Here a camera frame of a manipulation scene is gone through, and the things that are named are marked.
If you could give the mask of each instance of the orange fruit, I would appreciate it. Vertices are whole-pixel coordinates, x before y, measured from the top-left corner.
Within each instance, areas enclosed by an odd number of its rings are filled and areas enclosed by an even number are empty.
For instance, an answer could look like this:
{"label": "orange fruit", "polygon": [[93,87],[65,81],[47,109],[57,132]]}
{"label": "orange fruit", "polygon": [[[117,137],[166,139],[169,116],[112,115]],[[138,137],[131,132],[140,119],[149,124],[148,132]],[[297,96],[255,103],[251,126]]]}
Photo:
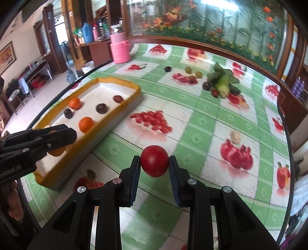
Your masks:
{"label": "orange fruit", "polygon": [[71,109],[77,110],[81,108],[82,103],[79,98],[75,97],[72,100],[70,100],[70,103],[68,105],[70,106]]}
{"label": "orange fruit", "polygon": [[78,124],[80,131],[83,133],[86,133],[93,125],[94,121],[88,116],[83,117]]}
{"label": "orange fruit", "polygon": [[57,157],[57,156],[60,156],[63,154],[63,152],[65,151],[66,149],[66,146],[63,146],[61,148],[57,148],[57,149],[54,149],[54,150],[51,150],[51,151],[48,151],[47,153],[54,156],[54,157]]}

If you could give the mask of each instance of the wooden shelf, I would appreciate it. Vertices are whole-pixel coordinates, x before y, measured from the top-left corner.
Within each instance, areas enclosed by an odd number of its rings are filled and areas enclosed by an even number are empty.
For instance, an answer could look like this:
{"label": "wooden shelf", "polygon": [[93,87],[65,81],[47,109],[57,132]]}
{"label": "wooden shelf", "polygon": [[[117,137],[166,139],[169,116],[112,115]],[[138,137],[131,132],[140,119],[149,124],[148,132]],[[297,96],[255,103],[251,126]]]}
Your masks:
{"label": "wooden shelf", "polygon": [[97,45],[97,44],[104,44],[104,43],[109,43],[109,42],[110,42],[110,38],[106,38],[102,41],[91,42],[91,43],[87,43],[87,44],[81,44],[81,45],[77,46],[76,48],[81,48],[81,47],[91,46],[91,45]]}

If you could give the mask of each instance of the silver screw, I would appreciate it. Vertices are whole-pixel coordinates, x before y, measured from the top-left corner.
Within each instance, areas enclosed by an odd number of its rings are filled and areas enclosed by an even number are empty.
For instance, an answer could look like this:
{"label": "silver screw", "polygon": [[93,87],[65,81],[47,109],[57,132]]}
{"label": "silver screw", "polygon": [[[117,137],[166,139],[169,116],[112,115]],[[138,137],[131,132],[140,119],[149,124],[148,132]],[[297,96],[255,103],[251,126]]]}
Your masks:
{"label": "silver screw", "polygon": [[228,187],[228,186],[225,186],[222,190],[223,190],[224,192],[226,192],[226,193],[231,193],[232,188],[230,188],[230,187]]}
{"label": "silver screw", "polygon": [[112,183],[113,184],[120,184],[122,182],[122,180],[120,179],[120,178],[114,178],[113,180],[112,180]]}
{"label": "silver screw", "polygon": [[197,184],[197,181],[196,181],[195,179],[189,179],[187,182],[188,182],[188,184],[190,184],[190,185],[195,185],[195,184]]}
{"label": "silver screw", "polygon": [[86,190],[87,190],[87,188],[84,187],[84,186],[81,186],[81,187],[77,188],[77,192],[78,192],[78,193],[83,193],[83,192],[86,191]]}

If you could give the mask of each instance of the floor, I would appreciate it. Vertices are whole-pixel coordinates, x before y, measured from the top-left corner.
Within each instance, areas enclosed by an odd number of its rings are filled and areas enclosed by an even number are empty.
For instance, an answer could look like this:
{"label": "floor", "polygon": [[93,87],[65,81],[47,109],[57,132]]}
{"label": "floor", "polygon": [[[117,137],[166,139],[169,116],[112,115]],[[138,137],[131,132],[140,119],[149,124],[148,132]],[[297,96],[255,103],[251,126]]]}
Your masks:
{"label": "floor", "polygon": [[[68,67],[75,72],[75,66],[72,64],[72,61],[70,62]],[[24,99],[23,103],[25,106],[19,105],[17,114],[14,113],[11,116],[2,135],[5,131],[13,134],[27,129],[40,111],[69,85],[68,82],[66,82],[66,77],[66,72],[60,75],[54,75],[53,80],[47,80],[43,87],[33,91],[34,98],[29,95]]]}

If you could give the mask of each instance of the human hand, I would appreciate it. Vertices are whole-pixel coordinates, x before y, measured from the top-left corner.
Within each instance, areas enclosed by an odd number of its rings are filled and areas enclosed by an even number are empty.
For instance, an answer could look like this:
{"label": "human hand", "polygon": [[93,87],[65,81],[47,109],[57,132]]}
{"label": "human hand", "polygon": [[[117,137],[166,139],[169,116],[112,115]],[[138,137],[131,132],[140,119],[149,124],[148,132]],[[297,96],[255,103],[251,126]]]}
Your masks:
{"label": "human hand", "polygon": [[23,219],[23,210],[20,203],[20,199],[17,192],[17,182],[13,181],[10,183],[10,192],[7,198],[9,205],[9,215],[15,220],[20,221]]}

